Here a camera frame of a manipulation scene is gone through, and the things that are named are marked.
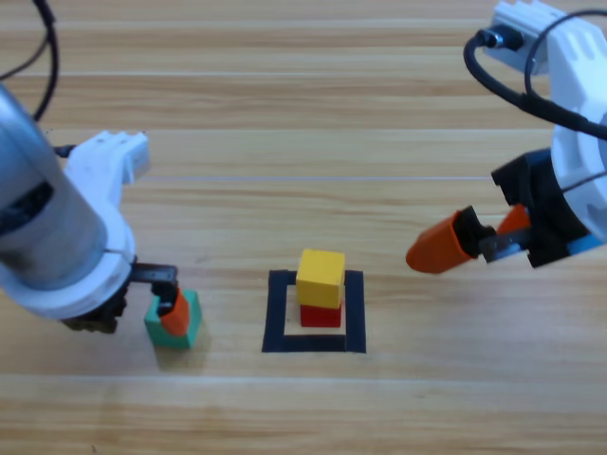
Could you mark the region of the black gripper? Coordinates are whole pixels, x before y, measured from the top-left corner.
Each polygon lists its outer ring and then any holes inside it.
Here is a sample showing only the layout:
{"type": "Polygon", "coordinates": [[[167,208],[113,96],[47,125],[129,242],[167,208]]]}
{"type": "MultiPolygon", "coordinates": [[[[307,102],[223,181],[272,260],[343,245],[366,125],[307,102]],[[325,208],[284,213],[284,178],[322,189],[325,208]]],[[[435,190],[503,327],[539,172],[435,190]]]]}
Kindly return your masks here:
{"type": "Polygon", "coordinates": [[[566,202],[550,151],[521,155],[491,176],[512,207],[498,234],[479,221],[472,206],[458,210],[417,237],[406,254],[412,270],[437,275],[481,253],[490,263],[523,251],[540,267],[598,246],[566,202]]]}
{"type": "Polygon", "coordinates": [[[126,293],[131,282],[148,283],[155,296],[153,310],[161,327],[170,336],[185,336],[190,323],[190,307],[178,286],[178,269],[174,265],[135,262],[122,287],[98,308],[75,318],[62,319],[61,323],[74,331],[86,330],[113,334],[117,318],[126,308],[126,293]]]}

